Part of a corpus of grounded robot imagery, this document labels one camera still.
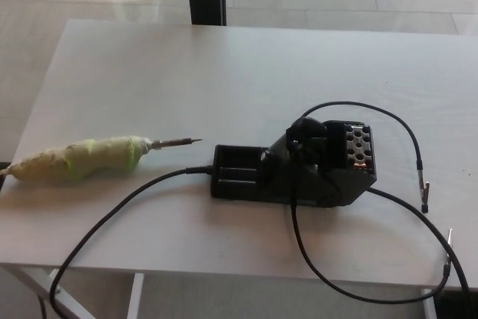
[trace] cable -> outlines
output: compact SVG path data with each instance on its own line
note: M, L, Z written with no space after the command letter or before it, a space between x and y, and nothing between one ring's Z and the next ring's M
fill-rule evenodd
M147 182L146 184L142 185L138 189L134 190L131 194L129 194L123 201L121 201L118 205L116 205L116 207L114 207L110 212L108 212L97 224L95 224L92 229L90 229L90 231L81 239L81 241L79 241L79 243L76 245L73 251L68 255L68 257L66 257L65 261L58 269L57 275L53 279L52 286L50 287L50 293L49 293L50 304L53 310L55 311L55 313L57 313L57 315L61 319L68 319L68 317L60 310L60 308L58 308L58 304L55 299L56 288L65 270L68 268L69 264L71 263L71 261L75 258L75 256L81 250L81 248L83 248L83 246L88 242L88 240L96 233L96 231L98 231L98 229L100 229L101 226L103 226L109 219L111 219L121 208L127 205L133 198L135 198L138 194L150 188L151 186L156 185L157 183L162 182L165 179L170 179L175 176L180 176L184 174L199 174L199 173L205 173L205 174L211 175L212 166L184 168L183 170L173 171L165 175L159 176L156 179L153 179L152 181Z
M42 312L42 319L47 319L46 317L46 307L45 307L45 300L40 295L37 295L38 302L40 302L40 310Z
M406 124L405 121L403 121L397 115L391 113L390 111L384 110L383 108L378 108L373 105L364 104L363 102L333 101L333 102L324 102L323 104L315 105L313 108L309 108L306 112L304 112L302 117L307 117L308 115L318 110L319 108L326 108L328 106L336 106L336 105L352 105L352 106L359 106L361 108L369 108L371 110L381 112L382 114L385 114L395 119L396 121L398 121L405 128L405 130L409 133L410 137L412 138L413 147L415 148L415 154L417 156L417 170L423 170L423 162L421 160L420 146L418 146L418 141L417 141L417 138L415 137L415 134L413 133L412 129Z
M473 301L471 300L471 293L470 293L470 288L468 287L468 283L465 278L465 274L463 272L462 266L459 263L458 258L456 257L456 254L453 251L453 248L447 243L447 240L441 235L441 233L438 231L438 229L424 216L420 211L418 211L415 207L412 205L408 204L407 202L403 201L402 199L399 199L395 196L392 196L388 193L376 190L374 188L369 188L369 192L376 194L378 196L383 196L386 199L389 199L402 207L408 209L411 211L415 216L417 216L425 225L432 231L434 236L438 239L440 244L443 246L445 251L447 252L448 256L451 259L451 262L453 263L453 266L456 269L456 273L458 275L458 278L460 280L460 284L462 286L462 291L463 294L465 295L466 299L466 305L468 308L468 316L470 318L475 318L475 311L474 311L474 305ZM296 198L296 189L293 188L292 194L291 194L291 214L292 214L292 223L294 225L294 233L296 235L296 240L297 244L299 246L300 252L302 253L302 257L305 259L305 262L307 265L311 268L311 270L317 275L325 284L327 284L330 288L336 290L340 294L343 294L347 297L350 297L355 300L360 300L362 302L367 302L367 303L374 303L374 304L407 304L407 303L415 303L415 302L420 302L425 299L428 299L430 297L434 297L438 292L440 292L444 286L447 283L448 277L450 275L450 265L446 263L443 267L443 279L441 280L440 284L438 284L433 290L431 290L429 293L421 295L416 298L410 298L410 299L404 299L404 300L378 300L378 299L371 299L371 298L366 298L366 297L361 297L359 295L350 293L348 291L345 291L344 289L338 287L334 283L330 282L319 270L314 266L312 263L311 259L308 257L307 251L305 250L304 244L302 242L302 237L300 235L300 230L299 230L299 225L297 223L297 198Z

